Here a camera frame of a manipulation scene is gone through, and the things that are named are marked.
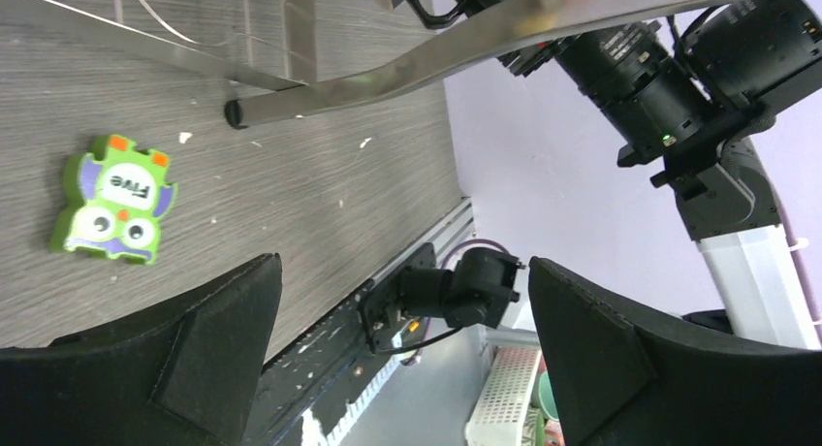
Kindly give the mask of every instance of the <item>white plastic basket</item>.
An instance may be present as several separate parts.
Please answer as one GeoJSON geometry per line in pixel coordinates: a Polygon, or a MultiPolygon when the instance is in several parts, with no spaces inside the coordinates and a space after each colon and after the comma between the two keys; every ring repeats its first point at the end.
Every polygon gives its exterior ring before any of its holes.
{"type": "Polygon", "coordinates": [[[520,444],[541,356],[539,349],[499,349],[471,420],[465,425],[468,446],[520,444]]]}

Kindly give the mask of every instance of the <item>metal beam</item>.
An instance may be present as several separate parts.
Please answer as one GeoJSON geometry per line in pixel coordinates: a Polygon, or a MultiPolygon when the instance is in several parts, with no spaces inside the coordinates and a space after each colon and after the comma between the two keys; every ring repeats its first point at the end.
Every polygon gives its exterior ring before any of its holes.
{"type": "Polygon", "coordinates": [[[506,0],[379,68],[229,102],[226,115],[229,124],[240,129],[367,105],[518,48],[733,1],[737,0],[506,0]]]}
{"type": "Polygon", "coordinates": [[[102,46],[118,48],[160,63],[213,78],[235,80],[268,90],[302,85],[217,58],[53,0],[0,0],[0,12],[102,46]]]}

